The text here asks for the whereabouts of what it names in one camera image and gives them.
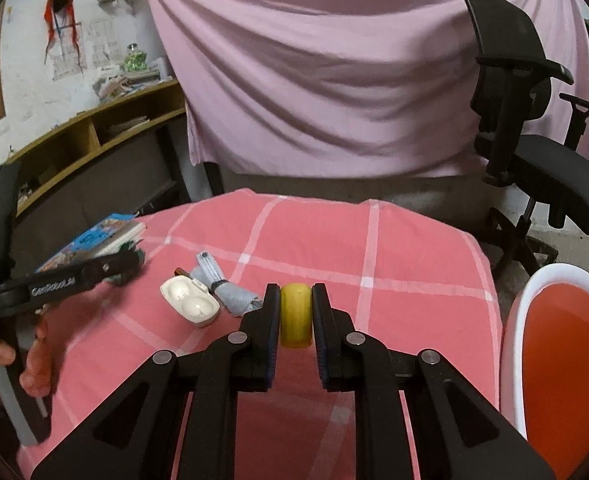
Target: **blue book cover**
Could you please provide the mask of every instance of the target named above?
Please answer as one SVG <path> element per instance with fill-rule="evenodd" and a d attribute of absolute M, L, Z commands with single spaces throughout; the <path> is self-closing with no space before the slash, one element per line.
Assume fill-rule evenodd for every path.
<path fill-rule="evenodd" d="M 72 262 L 84 259 L 84 255 L 90 253 L 95 247 L 113 236 L 116 232 L 121 231 L 132 220 L 134 215 L 121 215 L 113 213 L 104 218 L 94 227 L 91 227 L 83 234 L 76 237 L 52 258 L 46 261 L 37 272 L 43 270 L 55 269 Z"/>

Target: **black office chair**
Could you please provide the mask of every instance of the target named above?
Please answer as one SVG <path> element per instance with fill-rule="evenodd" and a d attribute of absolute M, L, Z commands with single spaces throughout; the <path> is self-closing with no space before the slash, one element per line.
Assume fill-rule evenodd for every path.
<path fill-rule="evenodd" d="M 556 261 L 558 251 L 527 236 L 537 202 L 550 205 L 548 223 L 564 226 L 568 216 L 589 235 L 589 160 L 576 153 L 586 129 L 589 102 L 561 94 L 572 105 L 572 119 L 562 145 L 538 135 L 521 135 L 525 121 L 540 118 L 551 98 L 550 78 L 570 85 L 574 79 L 563 65 L 546 59 L 530 17 L 506 0 L 465 0 L 479 47 L 479 79 L 471 108 L 481 117 L 475 150 L 488 159 L 485 180 L 497 187 L 516 184 L 530 200 L 513 225 L 492 208 L 487 229 L 475 234 L 497 246 L 503 256 L 492 269 L 498 279 L 516 260 L 532 275 L 540 265 Z"/>

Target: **wooden cabinet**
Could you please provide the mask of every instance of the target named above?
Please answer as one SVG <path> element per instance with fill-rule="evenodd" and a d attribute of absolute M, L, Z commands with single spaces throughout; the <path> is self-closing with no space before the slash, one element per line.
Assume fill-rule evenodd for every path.
<path fill-rule="evenodd" d="M 183 90 L 177 80 L 172 80 L 82 112 L 41 136 L 8 159 L 21 161 L 20 186 L 28 184 L 32 190 L 32 195 L 19 205 L 17 216 L 121 143 L 185 113 Z M 148 121 L 110 135 L 110 126 L 141 116 Z"/>

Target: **chair backrest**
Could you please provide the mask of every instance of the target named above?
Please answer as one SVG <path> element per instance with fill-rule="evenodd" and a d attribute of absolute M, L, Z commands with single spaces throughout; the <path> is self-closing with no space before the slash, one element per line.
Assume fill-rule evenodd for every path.
<path fill-rule="evenodd" d="M 465 3 L 475 27 L 480 56 L 534 56 L 545 59 L 539 34 L 523 10 L 506 0 L 465 0 Z M 503 69 L 479 67 L 477 88 L 470 106 L 481 117 L 480 131 L 495 131 L 505 83 Z M 528 120 L 538 119 L 548 108 L 551 97 L 549 78 L 535 86 L 533 97 Z"/>

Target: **red fabric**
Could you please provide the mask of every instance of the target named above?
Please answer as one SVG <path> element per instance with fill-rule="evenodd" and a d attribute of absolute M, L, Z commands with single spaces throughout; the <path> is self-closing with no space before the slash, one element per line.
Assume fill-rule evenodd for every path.
<path fill-rule="evenodd" d="M 65 14 L 70 17 L 70 27 L 72 27 L 72 42 L 77 50 L 79 62 L 81 62 L 81 51 L 79 50 L 79 38 L 77 37 L 77 21 L 74 17 L 74 1 L 68 0 L 65 4 Z M 52 0 L 46 1 L 46 10 L 44 11 L 44 20 L 48 26 L 48 43 L 46 44 L 46 55 L 50 49 L 50 44 L 54 39 L 54 10 L 52 9 Z"/>
<path fill-rule="evenodd" d="M 389 348 L 442 352 L 498 406 L 501 320 L 486 258 L 468 234 L 390 203 L 360 205 L 249 190 L 143 218 L 147 263 L 124 288 L 103 283 L 49 313 L 61 367 L 52 436 L 22 449 L 36 464 L 159 349 L 201 351 L 239 328 L 225 309 L 196 328 L 161 296 L 175 267 L 209 251 L 226 277 L 263 294 L 270 282 L 325 282 L 332 305 Z M 274 386 L 239 396 L 236 478 L 354 478 L 351 394 L 329 394 L 315 348 L 279 348 Z"/>

